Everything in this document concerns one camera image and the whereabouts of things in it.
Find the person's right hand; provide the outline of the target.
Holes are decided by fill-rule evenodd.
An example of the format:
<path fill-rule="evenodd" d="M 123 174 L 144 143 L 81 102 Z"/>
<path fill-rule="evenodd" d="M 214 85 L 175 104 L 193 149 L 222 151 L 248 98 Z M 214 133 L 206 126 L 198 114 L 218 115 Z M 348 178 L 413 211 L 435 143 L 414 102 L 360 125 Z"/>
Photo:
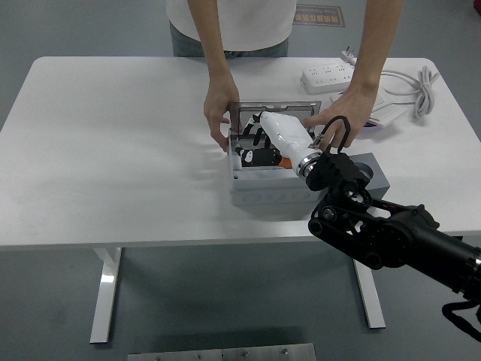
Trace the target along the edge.
<path fill-rule="evenodd" d="M 210 78 L 204 101 L 204 116 L 210 130 L 211 138 L 226 152 L 228 139 L 221 131 L 222 124 L 229 124 L 225 113 L 233 102 L 238 102 L 239 92 L 231 74 L 214 75 Z"/>

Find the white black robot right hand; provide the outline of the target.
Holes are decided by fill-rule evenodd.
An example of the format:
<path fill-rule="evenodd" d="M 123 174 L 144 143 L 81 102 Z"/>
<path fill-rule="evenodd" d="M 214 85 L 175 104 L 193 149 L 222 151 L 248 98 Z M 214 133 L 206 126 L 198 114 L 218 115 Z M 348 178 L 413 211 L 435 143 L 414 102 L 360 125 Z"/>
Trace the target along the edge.
<path fill-rule="evenodd" d="M 236 171 L 285 168 L 300 174 L 320 155 L 312 141 L 297 117 L 261 111 L 231 133 L 231 163 Z"/>

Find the person's left hand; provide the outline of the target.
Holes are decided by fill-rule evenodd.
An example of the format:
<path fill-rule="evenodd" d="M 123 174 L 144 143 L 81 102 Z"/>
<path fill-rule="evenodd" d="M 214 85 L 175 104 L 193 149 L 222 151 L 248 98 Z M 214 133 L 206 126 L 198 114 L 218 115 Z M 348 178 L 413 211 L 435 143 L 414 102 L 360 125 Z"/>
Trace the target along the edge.
<path fill-rule="evenodd" d="M 325 132 L 319 147 L 322 150 L 326 150 L 329 146 L 333 148 L 349 147 L 368 121 L 376 97 L 376 87 L 369 89 L 362 86 L 350 86 L 329 108 L 316 116 L 305 118 L 301 121 L 301 124 L 305 128 L 326 126 L 334 117 L 344 116 L 348 119 L 350 125 L 346 140 L 343 141 L 346 134 L 343 121 L 335 120 Z"/>

